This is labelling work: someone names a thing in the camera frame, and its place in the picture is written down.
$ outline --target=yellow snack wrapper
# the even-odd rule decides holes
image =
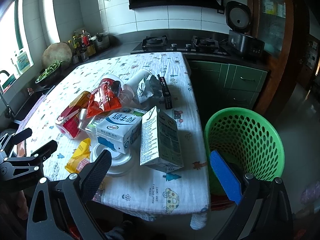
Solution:
[[[69,159],[66,170],[70,173],[79,173],[82,168],[90,163],[90,138],[84,139]]]

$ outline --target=green plastic trash can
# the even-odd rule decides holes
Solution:
[[[273,180],[282,175],[284,148],[280,136],[264,117],[254,111],[232,107],[216,112],[205,126],[204,144],[212,194],[225,195],[210,165],[209,155],[213,150],[257,179]]]

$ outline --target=cabinet handle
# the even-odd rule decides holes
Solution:
[[[234,101],[237,101],[237,102],[246,102],[247,100],[237,100],[235,98],[233,98]]]
[[[243,77],[240,77],[242,80],[244,81],[253,81],[254,82],[254,79],[246,79],[246,78],[243,78]]]

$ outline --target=tablecloth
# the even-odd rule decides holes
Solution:
[[[41,103],[26,125],[33,134],[26,141],[27,155],[54,139],[57,151],[44,162],[44,175],[51,181],[65,179],[69,173],[64,166],[86,138],[80,134],[70,140],[55,126],[58,115],[82,91],[92,91],[106,74],[124,82],[140,68],[164,76],[172,95],[173,109],[166,110],[164,101],[158,106],[176,120],[179,130],[184,167],[172,173],[162,173],[139,165],[119,178],[105,177],[94,200],[145,220],[160,215],[192,213],[190,226],[205,226],[209,211],[209,179],[204,140],[195,96],[180,52],[144,53],[104,59],[77,67]]]

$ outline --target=bowl of vegetables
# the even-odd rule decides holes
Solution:
[[[36,84],[45,87],[53,84],[62,73],[61,64],[63,61],[55,61],[36,79]]]

